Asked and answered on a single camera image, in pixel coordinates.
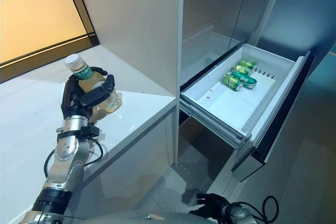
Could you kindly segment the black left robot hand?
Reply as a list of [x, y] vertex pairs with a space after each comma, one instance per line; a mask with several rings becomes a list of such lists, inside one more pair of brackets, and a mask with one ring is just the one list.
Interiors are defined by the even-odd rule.
[[79, 86], [79, 79], [72, 74], [65, 84], [64, 94], [61, 103], [61, 110], [64, 120], [70, 116], [84, 116], [90, 119], [92, 108], [105, 100], [112, 94], [115, 86], [114, 76], [98, 67], [91, 67], [103, 76], [107, 76], [102, 86], [94, 88], [85, 93]]

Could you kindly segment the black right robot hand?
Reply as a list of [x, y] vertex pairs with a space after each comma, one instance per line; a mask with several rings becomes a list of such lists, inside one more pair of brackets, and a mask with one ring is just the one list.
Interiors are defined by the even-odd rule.
[[202, 207], [196, 210], [190, 210], [188, 213], [205, 219], [212, 218], [218, 223], [231, 223], [227, 216], [226, 208], [230, 205], [229, 201], [218, 194], [198, 193], [196, 194], [197, 205]]

